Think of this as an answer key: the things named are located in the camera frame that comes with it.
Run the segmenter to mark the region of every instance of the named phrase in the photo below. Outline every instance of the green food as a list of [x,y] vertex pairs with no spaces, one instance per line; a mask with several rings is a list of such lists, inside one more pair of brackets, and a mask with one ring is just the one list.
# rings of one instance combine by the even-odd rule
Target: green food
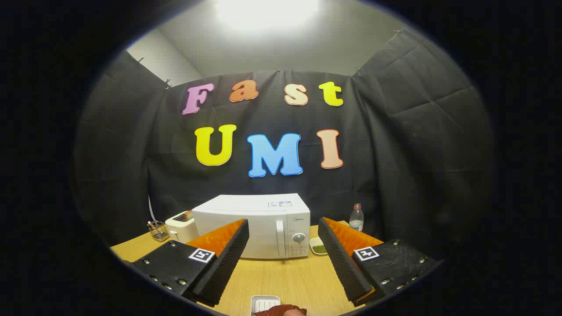
[[326,248],[324,246],[314,246],[314,247],[312,247],[312,250],[314,250],[314,252],[317,253],[317,254],[325,254],[326,253]]

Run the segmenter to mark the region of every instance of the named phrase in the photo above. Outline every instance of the microwave control knob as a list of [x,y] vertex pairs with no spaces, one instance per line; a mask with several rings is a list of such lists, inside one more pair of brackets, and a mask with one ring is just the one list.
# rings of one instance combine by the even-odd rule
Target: microwave control knob
[[301,243],[303,240],[305,240],[305,234],[303,233],[296,233],[293,235],[293,240],[295,242]]

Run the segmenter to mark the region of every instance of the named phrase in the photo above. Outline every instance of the blue letter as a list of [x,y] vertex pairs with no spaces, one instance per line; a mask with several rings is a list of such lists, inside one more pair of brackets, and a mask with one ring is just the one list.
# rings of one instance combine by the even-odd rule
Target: blue letter
[[247,138],[248,143],[252,145],[252,170],[248,175],[252,178],[263,177],[266,172],[262,168],[262,160],[269,169],[269,173],[276,174],[281,160],[283,167],[280,172],[282,175],[296,175],[302,173],[302,168],[298,164],[298,141],[301,136],[295,133],[288,133],[281,137],[277,149],[269,142],[269,139],[263,134],[250,135]]

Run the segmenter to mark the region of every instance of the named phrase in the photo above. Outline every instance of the water bottle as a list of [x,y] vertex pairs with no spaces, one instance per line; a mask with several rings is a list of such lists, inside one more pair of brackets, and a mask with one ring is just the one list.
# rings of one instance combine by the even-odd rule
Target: water bottle
[[350,227],[361,232],[363,230],[363,221],[361,203],[355,203],[353,205],[353,212],[351,212],[350,216]]

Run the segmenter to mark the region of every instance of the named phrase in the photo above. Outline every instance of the wooden table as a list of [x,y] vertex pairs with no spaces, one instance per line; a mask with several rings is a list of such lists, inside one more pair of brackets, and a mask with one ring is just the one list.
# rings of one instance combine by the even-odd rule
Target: wooden table
[[[310,238],[314,237],[318,237],[317,225],[310,227]],[[111,250],[123,260],[133,262],[162,244],[146,233]],[[253,295],[278,296],[281,304],[306,308],[308,316],[341,315],[364,306],[354,307],[347,301],[328,255],[319,256],[312,251],[308,257],[297,259],[240,258],[220,303],[210,309],[232,316],[249,316]]]

